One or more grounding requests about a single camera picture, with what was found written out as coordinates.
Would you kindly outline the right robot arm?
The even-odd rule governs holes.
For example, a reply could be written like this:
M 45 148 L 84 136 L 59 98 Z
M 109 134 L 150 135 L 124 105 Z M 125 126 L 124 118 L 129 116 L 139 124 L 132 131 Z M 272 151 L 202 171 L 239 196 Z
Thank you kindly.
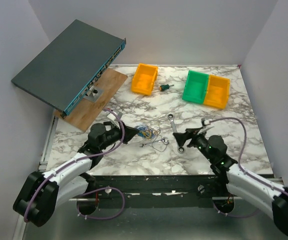
M 220 179 L 214 191 L 241 197 L 269 216 L 275 226 L 288 237 L 288 186 L 273 182 L 243 168 L 227 154 L 227 145 L 219 135 L 206 137 L 202 128 L 188 128 L 173 136 L 181 148 L 197 148 L 210 162 L 210 168 Z

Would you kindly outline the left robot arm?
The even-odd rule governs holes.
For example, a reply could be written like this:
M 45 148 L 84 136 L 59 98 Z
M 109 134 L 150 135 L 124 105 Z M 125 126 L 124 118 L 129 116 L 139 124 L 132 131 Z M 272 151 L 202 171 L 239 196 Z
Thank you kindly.
M 78 195 L 91 197 L 95 185 L 86 172 L 101 161 L 107 147 L 127 144 L 138 133 L 138 129 L 124 122 L 92 125 L 87 141 L 73 158 L 52 170 L 34 171 L 28 175 L 12 209 L 26 222 L 43 226 L 62 203 Z

